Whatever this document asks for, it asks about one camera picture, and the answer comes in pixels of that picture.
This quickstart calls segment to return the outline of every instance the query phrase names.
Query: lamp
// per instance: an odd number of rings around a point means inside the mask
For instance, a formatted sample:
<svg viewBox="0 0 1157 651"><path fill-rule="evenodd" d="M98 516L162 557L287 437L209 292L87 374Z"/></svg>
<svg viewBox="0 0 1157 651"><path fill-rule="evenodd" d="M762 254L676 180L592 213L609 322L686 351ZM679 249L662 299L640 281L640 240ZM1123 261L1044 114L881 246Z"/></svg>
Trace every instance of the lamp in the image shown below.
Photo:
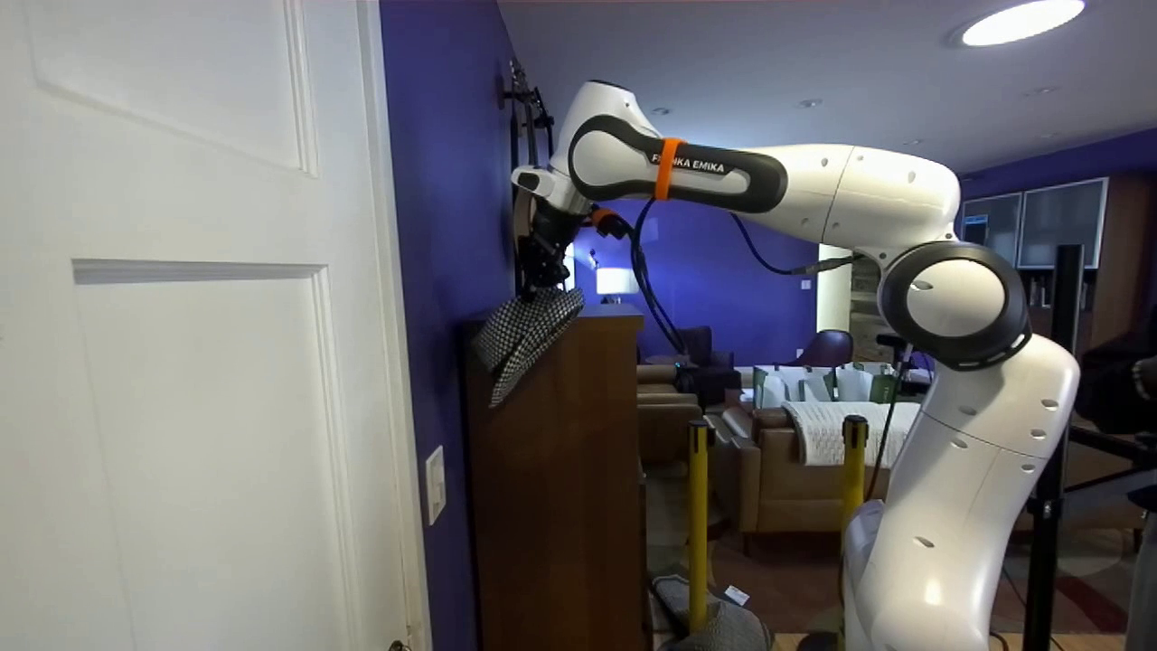
<svg viewBox="0 0 1157 651"><path fill-rule="evenodd" d="M1003 9L996 14L982 14L961 32L964 47L999 47L999 43L1015 43L1031 40L1041 32L1052 32L1066 22L1075 22L1084 12L1084 0L1026 0Z"/></svg>
<svg viewBox="0 0 1157 651"><path fill-rule="evenodd" d="M640 281L632 269L598 269L592 291L604 303L621 303L621 297L640 292Z"/></svg>

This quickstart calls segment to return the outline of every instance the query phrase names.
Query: light switch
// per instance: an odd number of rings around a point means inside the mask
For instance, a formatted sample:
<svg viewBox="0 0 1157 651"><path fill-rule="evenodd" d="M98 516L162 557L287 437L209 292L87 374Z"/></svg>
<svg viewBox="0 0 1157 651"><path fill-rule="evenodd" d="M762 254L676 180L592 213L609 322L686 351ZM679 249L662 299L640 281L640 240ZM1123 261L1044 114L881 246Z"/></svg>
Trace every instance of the light switch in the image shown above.
<svg viewBox="0 0 1157 651"><path fill-rule="evenodd" d="M427 455L427 525L444 509L444 453L442 446Z"/></svg>

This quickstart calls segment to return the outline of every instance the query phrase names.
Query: dresser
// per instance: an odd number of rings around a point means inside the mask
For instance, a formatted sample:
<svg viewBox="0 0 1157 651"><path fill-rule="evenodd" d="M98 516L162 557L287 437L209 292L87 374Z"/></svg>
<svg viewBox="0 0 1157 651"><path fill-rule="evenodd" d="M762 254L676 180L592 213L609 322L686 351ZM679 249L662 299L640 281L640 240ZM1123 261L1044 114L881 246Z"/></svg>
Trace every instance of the dresser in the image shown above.
<svg viewBox="0 0 1157 651"><path fill-rule="evenodd" d="M586 310L487 409L467 360L467 460L485 651L644 651L640 315Z"/></svg>

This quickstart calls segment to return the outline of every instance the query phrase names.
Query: white door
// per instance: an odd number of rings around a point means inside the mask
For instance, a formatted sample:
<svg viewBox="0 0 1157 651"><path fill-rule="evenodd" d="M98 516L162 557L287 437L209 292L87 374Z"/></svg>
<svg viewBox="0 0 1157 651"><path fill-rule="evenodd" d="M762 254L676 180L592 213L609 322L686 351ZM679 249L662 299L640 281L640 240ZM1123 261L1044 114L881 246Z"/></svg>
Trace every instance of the white door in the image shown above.
<svg viewBox="0 0 1157 651"><path fill-rule="evenodd" d="M377 0L0 0L0 651L432 648Z"/></svg>

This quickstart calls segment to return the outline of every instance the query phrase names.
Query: ceiling light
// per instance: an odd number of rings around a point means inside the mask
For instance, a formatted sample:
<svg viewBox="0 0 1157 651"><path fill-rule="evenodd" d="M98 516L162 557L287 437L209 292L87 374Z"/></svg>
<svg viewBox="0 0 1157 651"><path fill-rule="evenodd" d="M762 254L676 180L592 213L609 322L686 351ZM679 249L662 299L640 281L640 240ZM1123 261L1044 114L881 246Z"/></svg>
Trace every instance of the ceiling light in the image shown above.
<svg viewBox="0 0 1157 651"><path fill-rule="evenodd" d="M974 22L961 37L964 47L999 47L1013 40L1031 40L1050 31L1066 27L1084 12L1084 0L1031 0L1031 3L1013 3L1003 9L979 22Z"/></svg>

